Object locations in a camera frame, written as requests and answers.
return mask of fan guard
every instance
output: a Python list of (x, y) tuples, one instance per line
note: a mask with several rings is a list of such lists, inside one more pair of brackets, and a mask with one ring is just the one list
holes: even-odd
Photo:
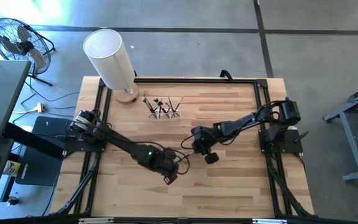
[(4, 59), (28, 60), (31, 62), (30, 73), (36, 75), (48, 69), (50, 51), (44, 37), (26, 23), (0, 18), (0, 54)]

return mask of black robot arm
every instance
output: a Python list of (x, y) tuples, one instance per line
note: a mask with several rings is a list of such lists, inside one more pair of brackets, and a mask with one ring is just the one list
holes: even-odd
[[(274, 107), (278, 107), (278, 111), (272, 111)], [(233, 141), (241, 131), (262, 123), (272, 123), (268, 129), (266, 141), (278, 141), (288, 127), (295, 125), (299, 120), (300, 114), (294, 101), (272, 101), (261, 106), (255, 113), (237, 121), (214, 123), (211, 128), (204, 126), (193, 128), (191, 133), (194, 135), (194, 141), (191, 146), (195, 153), (206, 155), (205, 161), (212, 164), (219, 160), (218, 155), (211, 152), (211, 147), (216, 143), (227, 145), (225, 142)]]
[(128, 152), (142, 167), (158, 172), (166, 184), (171, 184), (177, 178), (178, 163), (175, 162), (175, 152), (169, 147), (160, 150), (153, 145), (137, 144), (118, 132), (112, 130), (109, 124), (102, 122), (92, 111), (80, 111), (70, 129), (80, 133), (79, 139), (87, 144), (97, 144), (107, 141)]

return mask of pen holder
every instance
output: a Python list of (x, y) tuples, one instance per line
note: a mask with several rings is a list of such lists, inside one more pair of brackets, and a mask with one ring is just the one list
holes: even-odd
[(147, 110), (147, 118), (153, 119), (153, 120), (173, 120), (173, 119), (180, 119), (181, 118), (181, 107), (179, 106), (175, 112), (173, 112), (169, 107), (166, 105), (162, 107), (166, 113), (161, 110), (158, 106), (157, 109), (155, 109), (155, 113), (152, 113), (151, 111)]

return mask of wooden tabletop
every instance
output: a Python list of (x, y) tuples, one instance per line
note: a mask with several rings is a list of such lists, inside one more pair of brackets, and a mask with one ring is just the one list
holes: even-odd
[[(283, 79), (268, 78), (267, 81), (271, 100), (286, 97)], [(76, 114), (79, 110), (93, 109), (98, 83), (99, 77), (84, 77)], [(167, 95), (173, 101), (184, 99), (181, 119), (156, 121), (147, 118), (147, 108), (141, 100), (122, 105), (112, 98), (108, 122), (114, 130), (133, 141), (156, 141), (181, 150), (180, 143), (191, 134), (192, 127), (235, 120), (256, 110), (254, 87), (250, 84), (138, 83), (138, 86), (140, 95), (145, 94), (150, 100)], [(108, 144), (102, 153), (92, 216), (273, 217), (266, 162), (259, 152), (257, 129), (241, 132), (230, 146), (213, 146), (212, 150), (220, 157), (215, 164), (207, 165), (204, 156), (191, 155), (189, 172), (179, 175), (169, 186), (161, 175), (137, 165), (126, 152)], [(192, 139), (185, 145), (190, 146)], [(83, 157), (84, 153), (76, 152), (63, 161), (52, 212), (61, 208), (77, 188)], [(304, 208), (313, 213), (299, 158), (284, 154), (283, 164), (288, 187)], [(181, 164), (180, 170), (185, 166), (186, 163)], [(88, 188), (85, 189), (82, 210), (87, 194)], [(284, 211), (281, 191), (278, 194)]]

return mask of lamp shade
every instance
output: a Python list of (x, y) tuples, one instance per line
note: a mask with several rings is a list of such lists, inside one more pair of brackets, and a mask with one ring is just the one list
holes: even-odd
[(84, 41), (84, 52), (112, 90), (130, 87), (135, 72), (122, 38), (112, 29), (100, 29), (91, 33)]

